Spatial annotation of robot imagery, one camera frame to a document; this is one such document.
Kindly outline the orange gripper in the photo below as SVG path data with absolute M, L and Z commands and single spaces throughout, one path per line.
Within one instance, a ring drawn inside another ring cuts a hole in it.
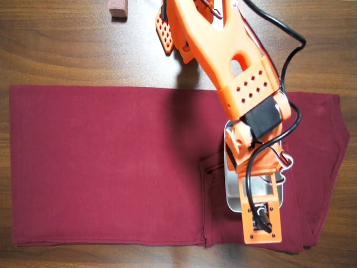
M 245 175 L 253 152 L 261 147 L 254 142 L 250 128 L 243 122 L 227 122 L 225 126 L 225 145 L 228 170 L 237 175 Z M 278 157 L 282 153 L 282 146 L 275 143 L 264 149 L 253 160 L 251 175 L 273 174 L 282 168 L 282 160 Z

